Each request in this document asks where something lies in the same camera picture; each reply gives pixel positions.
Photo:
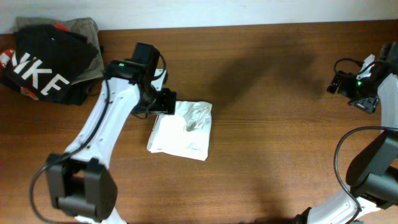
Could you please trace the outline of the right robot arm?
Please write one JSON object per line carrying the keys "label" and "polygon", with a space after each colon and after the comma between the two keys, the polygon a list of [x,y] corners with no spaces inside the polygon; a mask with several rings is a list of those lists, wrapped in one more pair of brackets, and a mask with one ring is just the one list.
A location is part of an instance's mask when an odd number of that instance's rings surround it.
{"label": "right robot arm", "polygon": [[[341,190],[317,207],[309,207],[292,221],[298,224],[359,223],[359,218],[397,205],[397,42],[382,46],[378,57],[370,55],[358,73],[335,70],[329,93],[349,99],[349,105],[369,114],[381,107],[381,125],[359,127],[347,132],[338,142],[333,168]],[[343,180],[338,156],[343,142],[352,134],[378,130],[379,136],[351,162]]]}

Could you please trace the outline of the white t-shirt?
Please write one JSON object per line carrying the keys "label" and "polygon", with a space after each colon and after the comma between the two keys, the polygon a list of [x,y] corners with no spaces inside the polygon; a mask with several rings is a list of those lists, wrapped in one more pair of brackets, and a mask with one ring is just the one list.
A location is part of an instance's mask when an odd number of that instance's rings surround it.
{"label": "white t-shirt", "polygon": [[212,104],[205,101],[177,101],[175,114],[157,117],[147,150],[205,161],[210,145],[211,110]]}

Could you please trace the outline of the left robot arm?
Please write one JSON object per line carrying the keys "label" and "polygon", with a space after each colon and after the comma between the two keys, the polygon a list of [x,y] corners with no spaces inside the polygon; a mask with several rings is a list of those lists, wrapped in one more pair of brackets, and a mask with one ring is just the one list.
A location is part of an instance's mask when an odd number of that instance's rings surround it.
{"label": "left robot arm", "polygon": [[63,154],[50,154],[43,173],[53,208],[83,223],[124,223],[116,210],[118,188],[109,172],[114,145],[130,115],[175,113],[176,92],[164,88],[165,62],[151,44],[137,43],[131,58],[105,68],[98,100]]}

